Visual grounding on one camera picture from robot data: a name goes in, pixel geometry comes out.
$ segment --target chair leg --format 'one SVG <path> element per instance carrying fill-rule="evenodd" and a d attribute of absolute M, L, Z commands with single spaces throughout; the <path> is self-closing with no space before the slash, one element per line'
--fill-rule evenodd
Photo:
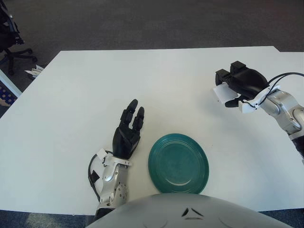
<path fill-rule="evenodd" d="M 36 63 L 38 61 L 38 59 L 35 56 L 14 55 L 14 58 L 31 58 L 33 63 Z"/>
<path fill-rule="evenodd" d="M 14 58 L 9 58 L 9 75 L 13 75 Z"/>
<path fill-rule="evenodd" d="M 28 49 L 25 49 L 25 50 L 23 50 L 23 51 L 15 51 L 15 52 L 13 52 L 13 54 L 24 54 L 24 53 L 26 53 L 26 52 L 28 52 L 29 54 L 32 54 L 32 53 L 33 53 L 33 50 L 30 49 L 30 48 L 28 48 Z"/>

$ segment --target floor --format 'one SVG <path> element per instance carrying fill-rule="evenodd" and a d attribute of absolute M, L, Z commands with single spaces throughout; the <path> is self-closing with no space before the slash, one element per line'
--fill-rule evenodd
<path fill-rule="evenodd" d="M 4 0 L 38 64 L 61 50 L 275 46 L 304 51 L 303 0 Z M 8 63 L 0 69 L 8 74 Z M 24 91 L 31 60 L 9 76 Z M 0 117 L 7 108 L 0 107 Z M 303 209 L 264 212 L 303 228 Z M 0 227 L 84 227 L 90 217 L 0 211 Z"/>

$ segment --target green plate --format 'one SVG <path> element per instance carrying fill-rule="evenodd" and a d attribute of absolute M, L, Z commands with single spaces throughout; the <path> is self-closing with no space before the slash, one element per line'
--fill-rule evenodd
<path fill-rule="evenodd" d="M 207 184 L 209 165 L 203 149 L 183 134 L 160 138 L 149 155 L 149 173 L 162 193 L 200 193 Z"/>

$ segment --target office chair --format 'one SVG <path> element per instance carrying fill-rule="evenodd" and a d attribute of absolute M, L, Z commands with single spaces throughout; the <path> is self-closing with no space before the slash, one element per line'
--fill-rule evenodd
<path fill-rule="evenodd" d="M 19 36 L 19 30 L 16 23 L 13 21 L 13 16 L 8 13 L 4 2 L 0 0 L 0 52 L 5 51 L 6 54 L 0 63 L 9 61 L 9 74 L 13 75 L 13 64 L 15 58 L 30 58 L 35 63 L 37 58 L 35 56 L 26 56 L 22 55 L 24 53 L 32 54 L 33 51 L 30 48 L 27 48 L 23 51 L 11 52 L 9 48 L 13 45 L 24 44 L 24 41 Z"/>

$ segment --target black cable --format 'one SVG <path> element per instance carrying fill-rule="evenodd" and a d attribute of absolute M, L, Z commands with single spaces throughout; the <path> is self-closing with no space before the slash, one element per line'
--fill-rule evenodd
<path fill-rule="evenodd" d="M 88 175 L 88 178 L 89 178 L 89 181 L 90 181 L 90 185 L 95 193 L 95 195 L 97 196 L 97 199 L 98 199 L 98 202 L 100 202 L 100 196 L 98 195 L 97 193 L 97 190 L 96 190 L 96 187 L 94 185 L 94 183 L 91 181 L 91 164 L 93 162 L 93 160 L 97 157 L 97 154 L 94 154 L 94 156 L 92 157 L 90 163 L 89 163 L 89 168 L 87 170 L 87 175 Z"/>
<path fill-rule="evenodd" d="M 278 76 L 273 77 L 272 79 L 269 80 L 268 84 L 272 83 L 274 80 L 276 80 L 277 78 L 281 77 L 281 76 L 286 76 L 286 75 L 300 75 L 300 76 L 304 76 L 304 74 L 301 73 L 297 73 L 297 72 L 288 72 L 288 73 L 283 73 L 280 74 Z"/>
<path fill-rule="evenodd" d="M 249 103 L 249 102 L 247 102 L 247 101 L 242 101 L 243 103 L 246 103 L 246 104 L 249 104 L 250 105 L 250 107 L 252 107 L 252 108 L 256 108 L 255 106 L 253 106 L 251 103 Z"/>
<path fill-rule="evenodd" d="M 278 77 L 280 77 L 275 83 L 274 85 L 271 87 L 270 91 L 266 94 L 266 96 L 264 97 L 264 99 L 261 101 L 261 103 L 259 103 L 259 105 L 261 105 L 265 100 L 266 98 L 269 96 L 269 94 L 271 93 L 272 89 L 276 86 L 276 84 L 284 77 L 288 76 L 288 75 L 300 75 L 300 76 L 303 76 L 304 77 L 304 74 L 302 73 L 297 73 L 297 72 L 289 72 L 289 73 L 284 73 L 284 74 L 280 74 L 274 78 L 272 78 L 268 83 L 271 83 L 273 80 L 277 79 Z"/>

